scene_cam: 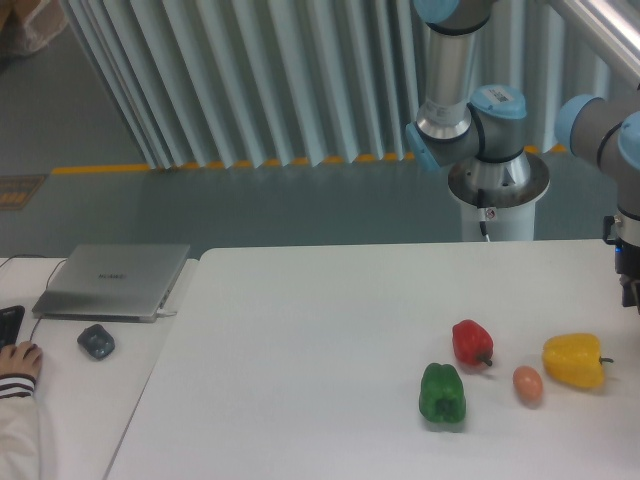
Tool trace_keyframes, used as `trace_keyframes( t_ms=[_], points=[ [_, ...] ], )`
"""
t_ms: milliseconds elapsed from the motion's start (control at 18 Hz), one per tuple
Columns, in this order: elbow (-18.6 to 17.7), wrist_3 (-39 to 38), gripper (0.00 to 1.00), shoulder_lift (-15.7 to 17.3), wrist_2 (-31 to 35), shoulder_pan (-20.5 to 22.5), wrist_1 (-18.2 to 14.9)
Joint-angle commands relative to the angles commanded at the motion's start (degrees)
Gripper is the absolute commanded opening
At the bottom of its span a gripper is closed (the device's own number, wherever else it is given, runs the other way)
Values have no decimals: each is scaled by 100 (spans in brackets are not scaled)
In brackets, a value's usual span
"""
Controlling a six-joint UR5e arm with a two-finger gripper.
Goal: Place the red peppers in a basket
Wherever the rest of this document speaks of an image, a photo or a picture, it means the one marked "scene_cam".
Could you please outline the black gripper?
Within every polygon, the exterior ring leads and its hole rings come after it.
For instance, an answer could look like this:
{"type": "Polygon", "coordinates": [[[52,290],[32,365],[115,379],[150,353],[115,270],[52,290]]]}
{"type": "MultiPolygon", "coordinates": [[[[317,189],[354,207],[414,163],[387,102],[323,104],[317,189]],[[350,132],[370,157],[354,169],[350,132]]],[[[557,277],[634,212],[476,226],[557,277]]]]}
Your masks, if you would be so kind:
{"type": "Polygon", "coordinates": [[[639,308],[639,246],[622,237],[625,224],[630,227],[626,235],[639,241],[639,230],[634,226],[638,221],[623,214],[603,218],[602,240],[614,247],[614,268],[620,276],[622,305],[639,308]]]}

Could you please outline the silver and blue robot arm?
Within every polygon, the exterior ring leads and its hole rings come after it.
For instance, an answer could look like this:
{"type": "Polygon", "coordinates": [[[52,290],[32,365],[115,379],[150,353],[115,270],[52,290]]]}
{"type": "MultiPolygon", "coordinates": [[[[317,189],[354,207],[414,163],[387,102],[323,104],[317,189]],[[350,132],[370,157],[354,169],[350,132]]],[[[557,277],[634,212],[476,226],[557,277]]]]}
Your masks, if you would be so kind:
{"type": "MultiPolygon", "coordinates": [[[[431,32],[426,99],[406,137],[427,170],[447,167],[448,189],[466,241],[530,241],[537,202],[550,183],[547,165],[525,149],[526,100],[516,88],[469,86],[476,37],[489,21],[488,1],[418,1],[431,32]]],[[[639,99],[578,95],[560,109],[556,139],[617,188],[617,210],[603,221],[615,249],[622,303],[639,303],[639,99]]]]}

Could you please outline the white sleeved forearm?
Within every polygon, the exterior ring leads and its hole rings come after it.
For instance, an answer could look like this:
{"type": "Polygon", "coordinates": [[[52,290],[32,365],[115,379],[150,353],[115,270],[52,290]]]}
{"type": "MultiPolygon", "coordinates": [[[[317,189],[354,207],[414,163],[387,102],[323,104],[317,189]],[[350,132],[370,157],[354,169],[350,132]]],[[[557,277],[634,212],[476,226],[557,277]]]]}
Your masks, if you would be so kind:
{"type": "Polygon", "coordinates": [[[1,376],[1,478],[39,479],[39,416],[36,380],[25,374],[1,376]]]}

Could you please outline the person's hand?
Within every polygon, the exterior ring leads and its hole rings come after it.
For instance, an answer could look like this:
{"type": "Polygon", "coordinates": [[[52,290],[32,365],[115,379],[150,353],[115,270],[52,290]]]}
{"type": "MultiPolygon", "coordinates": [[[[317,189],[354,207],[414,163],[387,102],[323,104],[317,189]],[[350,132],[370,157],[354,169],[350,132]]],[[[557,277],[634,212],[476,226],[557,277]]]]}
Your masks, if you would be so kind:
{"type": "Polygon", "coordinates": [[[0,374],[2,376],[28,376],[37,380],[43,362],[43,350],[30,341],[19,345],[6,345],[1,349],[0,374]]]}

